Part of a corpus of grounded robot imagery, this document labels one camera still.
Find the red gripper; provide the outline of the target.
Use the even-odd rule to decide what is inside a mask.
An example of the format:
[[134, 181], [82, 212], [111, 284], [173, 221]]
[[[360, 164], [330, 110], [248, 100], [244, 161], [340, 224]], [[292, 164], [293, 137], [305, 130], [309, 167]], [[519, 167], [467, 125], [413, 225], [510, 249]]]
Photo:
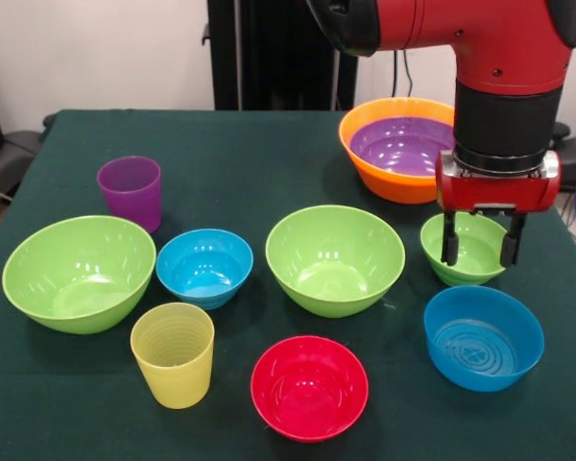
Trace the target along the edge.
[[500, 265], [517, 264], [522, 233], [528, 213], [552, 207], [558, 195], [562, 166], [554, 151], [547, 151], [534, 172], [522, 176], [496, 177], [463, 168], [451, 151], [439, 153], [436, 161], [438, 203], [444, 211], [441, 262], [454, 266], [458, 260], [459, 237], [455, 211], [494, 211], [514, 214], [503, 236]]

